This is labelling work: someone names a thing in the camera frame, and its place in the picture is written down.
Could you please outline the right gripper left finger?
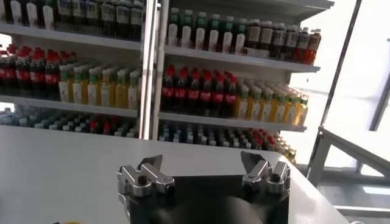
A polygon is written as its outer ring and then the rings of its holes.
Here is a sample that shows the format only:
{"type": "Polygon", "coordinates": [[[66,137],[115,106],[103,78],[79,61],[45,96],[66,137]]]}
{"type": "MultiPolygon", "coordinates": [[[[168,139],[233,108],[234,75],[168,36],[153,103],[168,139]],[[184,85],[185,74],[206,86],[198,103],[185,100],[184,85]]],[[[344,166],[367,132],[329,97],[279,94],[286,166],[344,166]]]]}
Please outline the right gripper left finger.
{"type": "Polygon", "coordinates": [[[148,197],[152,191],[171,194],[176,188],[175,179],[160,171],[163,155],[142,159],[136,167],[121,166],[117,171],[118,193],[134,197],[148,197]]]}

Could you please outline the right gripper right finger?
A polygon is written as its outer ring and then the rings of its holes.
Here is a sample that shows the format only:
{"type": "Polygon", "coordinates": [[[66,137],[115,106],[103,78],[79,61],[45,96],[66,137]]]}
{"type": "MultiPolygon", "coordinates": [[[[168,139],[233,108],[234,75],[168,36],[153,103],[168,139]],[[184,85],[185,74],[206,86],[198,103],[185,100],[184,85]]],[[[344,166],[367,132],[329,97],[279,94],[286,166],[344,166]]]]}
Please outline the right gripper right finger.
{"type": "Polygon", "coordinates": [[[241,152],[241,161],[246,170],[242,177],[242,185],[246,191],[266,191],[275,195],[289,193],[290,167],[286,162],[279,161],[273,166],[261,155],[244,151],[241,152]]]}

